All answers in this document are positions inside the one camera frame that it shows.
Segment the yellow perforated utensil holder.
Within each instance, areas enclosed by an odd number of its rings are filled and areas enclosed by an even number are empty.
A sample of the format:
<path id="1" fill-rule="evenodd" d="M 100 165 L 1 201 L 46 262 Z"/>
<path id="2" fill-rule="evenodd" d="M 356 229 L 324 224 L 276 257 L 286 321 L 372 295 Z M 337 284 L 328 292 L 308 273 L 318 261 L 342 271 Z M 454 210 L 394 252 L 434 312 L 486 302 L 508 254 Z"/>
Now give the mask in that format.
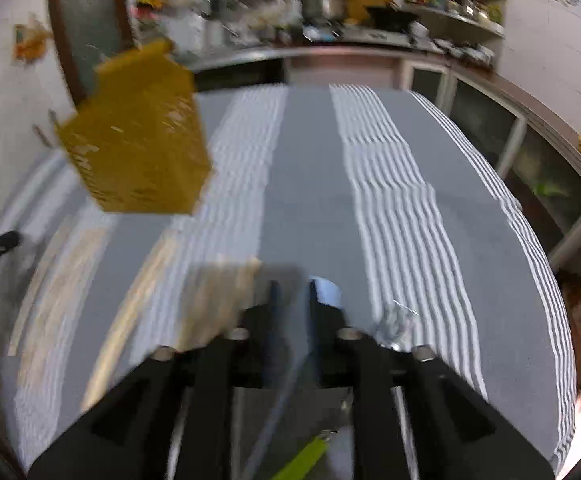
<path id="1" fill-rule="evenodd" d="M 192 214 L 212 171 L 193 74 L 168 39 L 96 67 L 93 93 L 57 131 L 98 206 Z"/>

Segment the brown framed glass door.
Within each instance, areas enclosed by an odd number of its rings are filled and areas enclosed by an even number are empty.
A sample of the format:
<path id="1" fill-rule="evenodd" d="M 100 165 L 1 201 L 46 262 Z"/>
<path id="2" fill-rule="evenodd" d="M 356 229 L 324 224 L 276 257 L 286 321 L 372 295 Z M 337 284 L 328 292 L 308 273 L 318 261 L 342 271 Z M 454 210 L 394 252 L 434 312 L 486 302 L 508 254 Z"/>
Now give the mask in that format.
<path id="1" fill-rule="evenodd" d="M 59 64 L 72 102 L 94 90 L 95 67 L 134 47 L 126 0 L 48 0 Z"/>

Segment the wooden chopstick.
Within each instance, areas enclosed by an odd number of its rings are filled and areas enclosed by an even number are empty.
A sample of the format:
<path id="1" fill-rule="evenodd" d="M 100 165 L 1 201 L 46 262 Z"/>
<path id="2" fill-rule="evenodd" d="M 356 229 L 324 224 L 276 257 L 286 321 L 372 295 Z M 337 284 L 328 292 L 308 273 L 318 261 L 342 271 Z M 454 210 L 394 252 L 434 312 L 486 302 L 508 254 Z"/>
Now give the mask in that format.
<path id="1" fill-rule="evenodd" d="M 271 479 L 312 440 L 314 410 L 310 363 L 309 284 L 277 278 L 266 388 L 243 394 L 240 479 Z"/>

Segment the black wok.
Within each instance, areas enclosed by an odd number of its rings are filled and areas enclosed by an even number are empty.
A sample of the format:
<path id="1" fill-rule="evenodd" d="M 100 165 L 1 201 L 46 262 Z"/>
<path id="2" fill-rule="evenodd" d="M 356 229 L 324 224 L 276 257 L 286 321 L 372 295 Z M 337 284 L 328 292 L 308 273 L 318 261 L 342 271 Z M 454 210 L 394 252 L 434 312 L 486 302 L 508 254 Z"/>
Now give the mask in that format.
<path id="1" fill-rule="evenodd" d="M 417 15 L 395 8 L 394 6 L 367 6 L 365 8 L 369 19 L 376 29 L 385 32 L 398 32 L 408 34 L 411 24 L 417 20 Z"/>

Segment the grey white striped tablecloth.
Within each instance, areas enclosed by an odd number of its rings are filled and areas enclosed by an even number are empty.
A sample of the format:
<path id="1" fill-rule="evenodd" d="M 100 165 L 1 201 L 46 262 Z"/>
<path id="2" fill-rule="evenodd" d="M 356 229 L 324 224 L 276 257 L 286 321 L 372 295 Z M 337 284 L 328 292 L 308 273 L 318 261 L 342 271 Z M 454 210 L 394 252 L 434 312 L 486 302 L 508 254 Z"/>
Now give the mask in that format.
<path id="1" fill-rule="evenodd" d="M 325 278 L 349 320 L 427 344 L 560 470 L 575 434 L 575 354 L 548 256 L 479 154 L 403 96 L 282 84 L 198 99 L 214 162 L 192 216 L 106 214 L 61 152 L 0 219 L 0 412 L 21 465 L 74 422 L 100 348 L 159 238 L 176 251 L 121 350 L 120 377 L 174 344 L 212 263 L 259 281 Z"/>

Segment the steel cooking pot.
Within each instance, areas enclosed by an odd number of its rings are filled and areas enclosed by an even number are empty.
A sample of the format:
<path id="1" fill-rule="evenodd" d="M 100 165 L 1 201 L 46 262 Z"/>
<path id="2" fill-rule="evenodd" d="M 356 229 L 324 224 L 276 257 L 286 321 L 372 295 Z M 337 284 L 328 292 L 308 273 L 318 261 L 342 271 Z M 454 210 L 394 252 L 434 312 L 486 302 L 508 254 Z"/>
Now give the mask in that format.
<path id="1" fill-rule="evenodd" d="M 345 0 L 300 0 L 301 15 L 308 22 L 341 22 L 347 16 Z"/>

